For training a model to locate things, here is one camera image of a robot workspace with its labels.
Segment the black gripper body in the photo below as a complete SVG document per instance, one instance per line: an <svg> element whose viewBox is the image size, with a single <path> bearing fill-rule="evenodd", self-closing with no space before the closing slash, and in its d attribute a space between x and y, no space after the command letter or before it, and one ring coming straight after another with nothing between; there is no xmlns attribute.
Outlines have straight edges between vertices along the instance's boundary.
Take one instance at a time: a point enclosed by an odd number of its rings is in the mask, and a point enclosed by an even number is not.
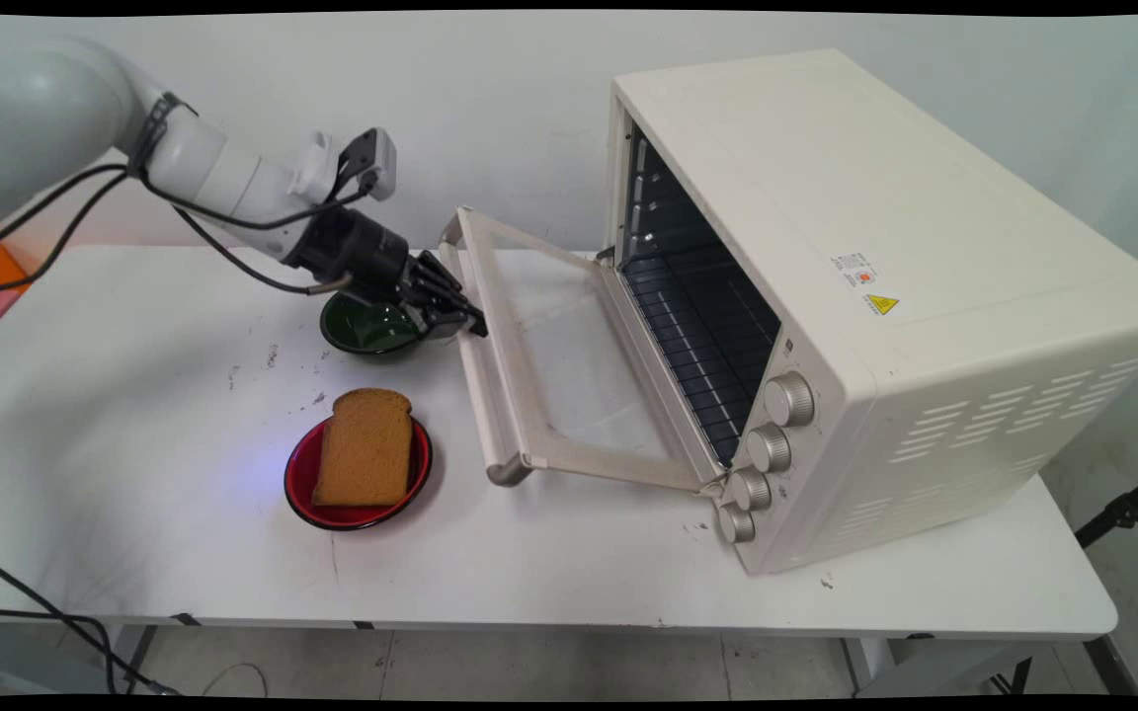
<svg viewBox="0 0 1138 711"><path fill-rule="evenodd" d="M398 303L409 257L405 238L358 210L336 207L307 221L284 265L324 284L348 276L343 291L358 301Z"/></svg>

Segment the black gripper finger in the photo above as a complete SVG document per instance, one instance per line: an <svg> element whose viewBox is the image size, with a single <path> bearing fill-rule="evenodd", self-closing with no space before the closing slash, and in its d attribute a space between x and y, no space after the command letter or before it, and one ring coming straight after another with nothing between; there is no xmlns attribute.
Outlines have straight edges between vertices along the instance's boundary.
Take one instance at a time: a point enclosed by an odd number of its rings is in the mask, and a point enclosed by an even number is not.
<svg viewBox="0 0 1138 711"><path fill-rule="evenodd" d="M461 283L409 282L405 311L424 341L438 341L459 332L487 338L486 315L465 296Z"/></svg>
<svg viewBox="0 0 1138 711"><path fill-rule="evenodd" d="M431 249L407 261L409 300L464 300L462 286Z"/></svg>

